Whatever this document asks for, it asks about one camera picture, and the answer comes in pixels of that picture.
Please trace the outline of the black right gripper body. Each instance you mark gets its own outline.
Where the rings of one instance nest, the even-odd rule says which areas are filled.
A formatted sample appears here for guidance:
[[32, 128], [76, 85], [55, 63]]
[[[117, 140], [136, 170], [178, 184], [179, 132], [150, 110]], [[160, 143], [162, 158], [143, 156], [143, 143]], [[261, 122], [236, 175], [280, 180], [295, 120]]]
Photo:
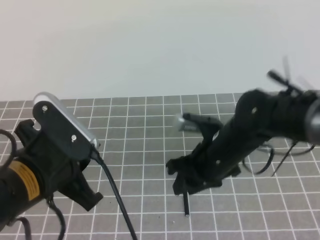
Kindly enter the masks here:
[[215, 118], [197, 117], [203, 144], [190, 155], [189, 181], [217, 183], [230, 176], [238, 163], [268, 141], [268, 126], [277, 96], [261, 90], [244, 93], [232, 118], [221, 124]]

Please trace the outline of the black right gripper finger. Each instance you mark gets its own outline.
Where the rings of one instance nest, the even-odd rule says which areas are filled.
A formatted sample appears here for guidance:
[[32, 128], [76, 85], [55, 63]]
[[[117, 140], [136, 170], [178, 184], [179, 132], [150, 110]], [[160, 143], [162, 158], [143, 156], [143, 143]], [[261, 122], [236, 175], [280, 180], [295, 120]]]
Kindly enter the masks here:
[[167, 173], [183, 173], [184, 175], [198, 175], [197, 162], [191, 155], [180, 156], [170, 159], [166, 164]]
[[196, 183], [195, 181], [188, 179], [182, 173], [178, 172], [175, 181], [172, 185], [172, 189], [175, 195], [189, 193], [190, 195], [199, 193], [210, 188], [219, 188], [222, 186], [222, 181], [201, 181]]

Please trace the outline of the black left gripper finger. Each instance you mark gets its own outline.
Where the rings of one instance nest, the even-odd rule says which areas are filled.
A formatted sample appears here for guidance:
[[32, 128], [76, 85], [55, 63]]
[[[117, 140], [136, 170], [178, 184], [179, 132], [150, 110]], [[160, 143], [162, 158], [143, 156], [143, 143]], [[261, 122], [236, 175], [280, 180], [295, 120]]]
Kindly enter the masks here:
[[76, 202], [87, 212], [103, 199], [89, 186], [80, 167], [60, 168], [56, 174], [57, 191]]

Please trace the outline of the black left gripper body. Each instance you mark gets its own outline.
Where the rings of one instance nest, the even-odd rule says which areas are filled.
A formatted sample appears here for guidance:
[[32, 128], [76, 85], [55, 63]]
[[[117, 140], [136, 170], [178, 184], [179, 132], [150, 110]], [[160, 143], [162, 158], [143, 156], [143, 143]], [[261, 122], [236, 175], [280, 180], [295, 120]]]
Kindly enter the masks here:
[[22, 200], [46, 199], [58, 192], [56, 174], [60, 168], [88, 166], [90, 158], [75, 161], [66, 156], [47, 135], [34, 129], [30, 119], [21, 121], [15, 134], [23, 145], [13, 160], [14, 194]]

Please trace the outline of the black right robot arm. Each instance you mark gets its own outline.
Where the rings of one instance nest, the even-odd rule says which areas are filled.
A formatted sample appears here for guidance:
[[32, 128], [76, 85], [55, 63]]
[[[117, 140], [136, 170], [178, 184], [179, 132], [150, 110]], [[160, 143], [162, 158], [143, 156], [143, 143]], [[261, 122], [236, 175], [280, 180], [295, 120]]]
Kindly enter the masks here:
[[176, 175], [173, 192], [195, 194], [222, 185], [241, 173], [248, 155], [274, 137], [317, 145], [320, 142], [320, 98], [314, 91], [293, 96], [288, 91], [271, 95], [245, 92], [234, 115], [222, 123], [215, 117], [184, 113], [180, 131], [198, 132], [202, 142], [188, 155], [170, 159], [167, 172]]

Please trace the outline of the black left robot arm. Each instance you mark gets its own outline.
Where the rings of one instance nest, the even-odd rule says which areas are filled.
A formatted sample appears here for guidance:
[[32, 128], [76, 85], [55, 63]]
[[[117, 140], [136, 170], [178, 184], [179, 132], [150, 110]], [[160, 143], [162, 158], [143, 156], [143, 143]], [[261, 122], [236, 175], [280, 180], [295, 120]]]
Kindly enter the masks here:
[[48, 139], [42, 130], [34, 129], [31, 119], [21, 121], [15, 129], [22, 149], [0, 172], [0, 227], [32, 208], [43, 199], [60, 192], [90, 211], [103, 198], [87, 183], [83, 170], [90, 162], [93, 145], [85, 141], [67, 143], [76, 152], [84, 150], [80, 160], [68, 156]]

